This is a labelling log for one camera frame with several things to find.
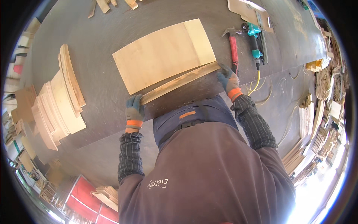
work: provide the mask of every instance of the teal nail gun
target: teal nail gun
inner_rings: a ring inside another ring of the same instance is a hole
[[[250,38],[252,56],[255,58],[256,68],[260,69],[260,59],[262,64],[268,63],[266,41],[259,26],[252,23],[241,24],[242,33],[247,33]]]

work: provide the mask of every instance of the hammer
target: hammer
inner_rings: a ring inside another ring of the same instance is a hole
[[[237,34],[241,35],[242,32],[241,32],[241,30],[236,30],[234,28],[228,28],[225,30],[223,35],[221,35],[221,37],[223,37],[227,33],[229,33],[229,35],[230,35],[229,40],[230,40],[231,56],[232,56],[232,71],[235,72],[236,75],[238,75],[239,58],[237,57],[237,46],[236,46],[235,34],[237,33]]]

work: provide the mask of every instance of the dark table surface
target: dark table surface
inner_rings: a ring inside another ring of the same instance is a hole
[[[294,68],[325,56],[323,37],[309,11],[296,1],[255,0],[265,7],[275,33],[265,32],[269,64],[260,67],[261,77]],[[229,27],[240,28],[245,22],[229,11],[222,0],[144,0],[129,10],[125,1],[106,13],[96,6],[88,19],[90,0],[59,0],[45,17],[35,35],[23,69],[38,93],[45,82],[59,70],[57,54],[68,44],[73,69],[87,103],[81,113],[86,128],[61,139],[59,151],[72,152],[125,128],[125,101],[129,93],[122,81],[112,53],[129,43],[164,27],[199,18],[214,50],[216,59],[231,65],[228,37],[221,37]],[[237,36],[240,82],[257,79],[248,36]],[[175,78],[156,83],[139,93],[146,93]],[[222,92],[215,72],[186,84],[146,107],[146,120]],[[47,162],[49,157],[42,157]]]

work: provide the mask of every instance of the worker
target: worker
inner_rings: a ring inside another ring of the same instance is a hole
[[[120,223],[285,223],[295,206],[295,188],[277,152],[276,140],[239,79],[221,65],[217,76],[233,105],[250,147],[220,96],[183,106],[153,121],[159,148],[145,176],[139,132],[141,95],[127,101],[120,138]]]

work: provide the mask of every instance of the work glove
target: work glove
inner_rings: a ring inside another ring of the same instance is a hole
[[[239,87],[239,79],[237,75],[226,65],[220,63],[220,67],[224,70],[224,74],[221,72],[217,73],[219,82],[223,85],[223,88],[233,102],[239,95],[242,94],[241,88]]]
[[[127,125],[126,128],[135,128],[140,130],[142,128],[144,120],[144,107],[140,106],[140,98],[143,95],[132,96],[127,100],[126,108],[126,118]]]

